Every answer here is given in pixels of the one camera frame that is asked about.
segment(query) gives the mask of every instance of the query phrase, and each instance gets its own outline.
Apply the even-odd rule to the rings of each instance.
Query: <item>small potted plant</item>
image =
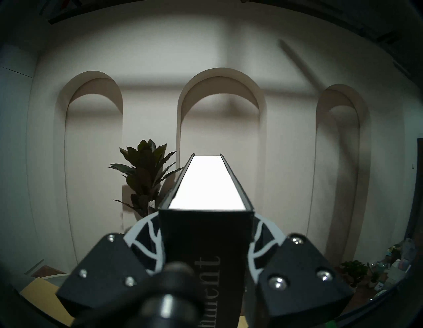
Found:
[[[357,289],[358,283],[363,279],[367,273],[367,267],[364,263],[354,260],[341,263],[343,270],[347,273],[352,279],[353,282],[349,284],[351,289],[355,292]]]
[[[371,279],[368,283],[369,288],[374,288],[377,285],[379,277],[380,277],[379,272],[377,272],[377,271],[372,272]]]

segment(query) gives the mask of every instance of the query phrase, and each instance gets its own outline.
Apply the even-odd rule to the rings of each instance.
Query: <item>doorway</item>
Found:
[[[423,258],[423,138],[417,139],[417,172],[413,204],[404,238],[411,238],[417,248],[416,261]]]

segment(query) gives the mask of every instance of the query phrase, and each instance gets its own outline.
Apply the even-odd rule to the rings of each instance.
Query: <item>ceiling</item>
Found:
[[[134,1],[33,0],[31,7],[50,24],[55,24],[76,15]],[[239,1],[299,11],[350,30],[389,53],[394,65],[423,90],[423,0]],[[25,0],[0,0],[0,21],[7,12],[4,8],[10,9],[18,2]]]

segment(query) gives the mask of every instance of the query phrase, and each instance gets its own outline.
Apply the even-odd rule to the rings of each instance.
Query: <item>arch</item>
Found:
[[[222,78],[231,79],[231,83],[223,86]],[[263,204],[264,187],[264,167],[266,154],[266,102],[264,93],[259,86],[247,75],[230,68],[213,68],[203,71],[194,76],[182,89],[178,99],[177,128],[176,128],[176,166],[180,167],[180,149],[181,149],[181,124],[191,109],[191,107],[203,99],[213,94],[235,94],[247,99],[259,110],[259,136],[258,136],[258,163],[257,163],[257,182],[255,193],[256,209],[261,210]]]
[[[113,80],[110,76],[99,71],[87,71],[76,75],[60,90],[54,112],[53,121],[53,163],[54,163],[54,188],[57,218],[59,220],[59,233],[62,236],[64,252],[68,268],[72,270],[77,265],[74,243],[72,240],[71,226],[69,221],[68,202],[66,195],[65,174],[65,125],[66,112],[69,103],[76,91],[85,83],[97,78]],[[120,95],[119,107],[123,108],[122,95]]]
[[[357,173],[355,194],[351,198],[352,214],[349,223],[348,234],[345,242],[345,248],[342,253],[342,262],[353,260],[357,248],[358,240],[361,233],[361,227],[364,219],[365,206],[367,203],[368,183],[370,174],[371,161],[371,124],[368,107],[362,97],[351,87],[342,84],[335,84],[328,87],[320,96],[316,108],[316,137],[319,124],[325,118],[325,113],[334,108],[351,108],[355,111],[356,119],[358,119],[358,154],[356,159]],[[313,175],[313,184],[316,178],[316,156],[315,155],[315,171]],[[309,227],[312,215],[312,204],[310,204]]]

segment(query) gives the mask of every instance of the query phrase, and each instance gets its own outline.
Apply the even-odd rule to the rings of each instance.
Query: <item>green leaf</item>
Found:
[[[142,188],[141,184],[139,183],[139,180],[138,180],[138,178],[136,176],[134,176],[134,175],[128,175],[128,177],[126,178],[126,183],[137,194],[142,194],[143,193],[143,188]]]
[[[137,178],[143,187],[151,188],[151,177],[150,172],[145,168],[136,168],[135,172],[137,173]]]
[[[140,166],[140,153],[135,148],[127,147],[128,158],[127,160],[136,168]]]
[[[124,165],[124,164],[117,164],[117,163],[111,164],[111,166],[109,168],[112,168],[114,170],[118,170],[118,171],[125,173],[125,174],[135,174],[134,168],[131,168],[128,165]]]
[[[117,200],[117,199],[112,199],[112,200],[114,200],[114,201],[118,201],[119,203],[122,203],[123,205],[126,205],[127,207],[129,207],[129,208],[132,208],[133,210],[137,210],[135,207],[133,207],[133,206],[131,206],[131,205],[129,205],[128,203],[125,203],[125,202],[123,202],[123,201],[119,201],[119,200]]]
[[[147,213],[148,202],[149,202],[149,197],[147,195],[139,195],[138,196],[138,203],[140,205],[140,209],[143,212]]]
[[[155,173],[155,159],[150,149],[144,149],[139,153],[140,165],[139,167],[145,168],[150,172],[150,176],[156,176]]]
[[[173,162],[172,164],[170,164],[167,168],[165,168],[164,170],[162,170],[162,171],[160,171],[159,170],[159,172],[157,172],[157,175],[156,175],[156,177],[154,178],[154,181],[153,181],[153,185],[155,185],[156,184],[156,181],[157,180],[159,180],[159,179],[161,179],[161,177],[163,176],[163,174],[165,174],[167,171],[168,171],[168,169],[173,165],[173,164],[175,164],[176,162]]]
[[[148,145],[147,141],[142,140],[140,144],[138,145],[138,151],[140,152],[141,150],[144,150],[144,149],[150,149],[150,146]]]
[[[122,148],[119,148],[119,149],[120,149],[122,155],[125,157],[125,159],[129,162],[130,160],[128,159],[129,158],[128,151],[125,150],[125,149],[122,149]]]
[[[167,156],[165,157],[165,158],[163,158],[157,165],[156,165],[156,168],[160,168],[160,167],[162,167],[168,160],[169,160],[169,158],[173,155],[173,154],[175,154],[176,153],[176,151],[174,151],[174,152],[170,152],[169,154],[167,154]]]
[[[164,179],[166,179],[168,176],[170,176],[171,174],[173,174],[173,173],[176,173],[176,172],[179,172],[180,170],[182,170],[183,168],[178,168],[178,169],[176,169],[176,170],[174,170],[174,171],[172,171],[172,172],[169,172],[168,174],[166,174],[164,177],[162,177],[162,179],[159,181],[159,182],[161,182],[161,181],[163,181]]]
[[[157,149],[153,151],[154,158],[155,158],[155,160],[156,160],[156,164],[157,164],[158,162],[160,162],[160,160],[162,160],[162,159],[163,159],[163,157],[164,157],[164,155],[165,155],[165,152],[166,152],[166,147],[167,147],[167,146],[168,146],[168,144],[167,144],[167,143],[165,143],[165,144],[164,144],[164,145],[162,145],[162,146],[158,146],[158,147],[157,147]]]
[[[170,189],[172,189],[172,187],[175,185],[175,176],[174,175],[170,175],[166,178],[165,182],[163,182],[163,186],[160,189],[159,194],[157,195],[157,199],[156,199],[156,206],[158,207],[160,205],[160,203],[163,201],[163,199],[165,199],[167,193],[169,192]]]
[[[136,208],[140,208],[140,204],[138,203],[138,195],[137,194],[132,194],[131,195],[131,202],[132,202],[132,205],[134,206],[134,207],[136,207]]]
[[[150,147],[152,152],[156,150],[156,144],[151,139],[148,140],[148,146]]]

